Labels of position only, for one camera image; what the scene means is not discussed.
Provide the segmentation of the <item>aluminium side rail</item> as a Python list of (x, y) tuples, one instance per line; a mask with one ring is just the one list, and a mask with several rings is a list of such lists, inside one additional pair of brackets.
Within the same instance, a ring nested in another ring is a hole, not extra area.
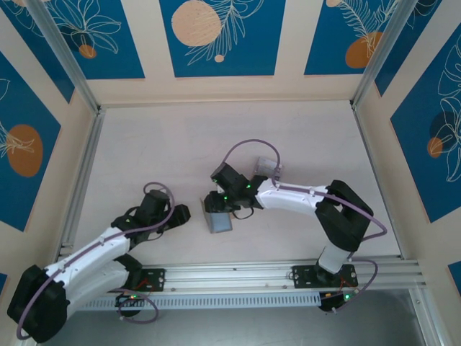
[(81, 211), (88, 188), (91, 170), (94, 164), (94, 158), (97, 152), (102, 127), (104, 124), (104, 116), (106, 110), (100, 108), (92, 121), (89, 136), (84, 147), (83, 156), (79, 165), (76, 182), (73, 186), (72, 195), (68, 204), (63, 226), (61, 229), (61, 238), (55, 250), (53, 259), (60, 260), (67, 257), (73, 251), (78, 224), (81, 217)]
[(377, 188), (378, 188), (378, 191), (379, 191), (380, 200), (382, 201), (383, 208), (385, 209), (385, 215), (386, 215), (386, 217), (385, 217), (385, 220), (386, 220), (385, 226), (387, 226), (388, 233), (391, 233), (393, 235), (394, 239), (395, 239), (395, 242), (396, 242), (396, 244), (398, 246), (398, 250), (399, 250), (399, 256), (401, 258), (405, 259), (406, 258), (406, 256), (405, 256), (406, 251), (405, 251), (405, 248), (402, 247), (402, 244), (401, 244), (401, 241), (400, 241), (400, 238), (399, 238), (399, 234), (397, 232), (395, 232), (395, 224), (394, 224), (395, 220), (391, 215), (390, 208), (389, 208), (389, 206), (387, 204), (387, 201), (385, 199), (385, 193), (384, 193), (384, 190), (382, 188), (382, 184), (381, 184), (380, 177), (379, 177), (377, 167), (376, 167), (375, 158), (373, 156), (373, 152), (372, 152), (370, 142), (368, 141), (368, 136), (366, 134), (366, 131), (365, 131), (364, 126), (362, 124), (362, 121), (360, 119), (359, 113), (356, 111), (356, 109), (354, 107), (352, 107), (352, 113), (354, 115), (354, 119), (356, 121), (359, 133), (361, 135), (362, 142), (363, 142), (363, 145), (364, 145), (364, 149), (367, 152), (368, 160), (370, 162), (370, 166), (371, 166), (371, 169), (372, 169), (372, 172), (373, 172), (376, 184), (377, 184)]

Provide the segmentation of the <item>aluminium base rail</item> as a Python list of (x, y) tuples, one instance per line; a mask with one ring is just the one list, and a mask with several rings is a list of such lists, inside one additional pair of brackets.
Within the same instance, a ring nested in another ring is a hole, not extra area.
[[(419, 264), (414, 259), (373, 257), (378, 273), (370, 290), (425, 288)], [(147, 270), (164, 269), (165, 294), (263, 293), (294, 291), (292, 267), (314, 265), (314, 259), (285, 261), (227, 262), (183, 265), (146, 265)]]

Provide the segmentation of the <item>clear acrylic card stand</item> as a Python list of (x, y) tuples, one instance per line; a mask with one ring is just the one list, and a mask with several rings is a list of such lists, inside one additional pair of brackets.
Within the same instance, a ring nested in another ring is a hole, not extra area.
[(260, 156), (254, 165), (253, 175), (280, 180), (284, 166), (276, 161)]

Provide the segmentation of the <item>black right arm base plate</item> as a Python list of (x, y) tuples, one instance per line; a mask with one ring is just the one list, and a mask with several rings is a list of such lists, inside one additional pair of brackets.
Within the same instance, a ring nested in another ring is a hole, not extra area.
[(292, 267), (292, 279), (295, 288), (355, 288), (359, 285), (353, 265), (343, 265), (336, 274), (319, 265), (296, 265)]

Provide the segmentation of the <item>grey metal sheet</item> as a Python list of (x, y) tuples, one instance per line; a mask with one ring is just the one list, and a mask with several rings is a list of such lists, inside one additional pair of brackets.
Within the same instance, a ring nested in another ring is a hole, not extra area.
[(162, 311), (147, 325), (75, 314), (45, 346), (426, 346), (409, 295), (371, 290), (337, 314), (314, 307)]

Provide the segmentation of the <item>black controller board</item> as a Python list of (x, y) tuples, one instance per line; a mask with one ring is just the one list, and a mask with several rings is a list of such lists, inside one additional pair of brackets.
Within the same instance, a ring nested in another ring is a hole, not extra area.
[(326, 313), (334, 313), (341, 310), (351, 300), (360, 294), (359, 290), (346, 292), (320, 293), (321, 305), (319, 309)]
[(135, 308), (143, 306), (143, 299), (137, 294), (121, 293), (115, 299), (115, 307), (122, 318), (131, 318), (140, 313)]

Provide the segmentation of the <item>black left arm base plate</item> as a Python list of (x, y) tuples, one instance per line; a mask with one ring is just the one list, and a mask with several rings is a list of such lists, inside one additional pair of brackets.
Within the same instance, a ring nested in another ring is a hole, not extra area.
[(144, 293), (162, 292), (166, 270), (160, 269), (142, 269), (140, 272), (140, 282), (136, 286), (136, 290)]

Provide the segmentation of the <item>aluminium frame post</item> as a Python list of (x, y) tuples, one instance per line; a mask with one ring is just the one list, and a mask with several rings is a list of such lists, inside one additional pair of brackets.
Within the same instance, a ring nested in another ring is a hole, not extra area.
[(75, 86), (76, 91), (85, 105), (91, 110), (91, 113), (97, 117), (100, 113), (100, 104), (44, 3), (41, 0), (24, 0), (24, 3), (55, 57)]
[(424, 290), (420, 288), (410, 288), (408, 292), (424, 338), (425, 346), (444, 346), (444, 340), (440, 337), (437, 321)]
[(356, 110), (370, 88), (382, 97), (425, 30), (442, 0), (395, 0), (377, 51), (365, 68), (350, 104)]

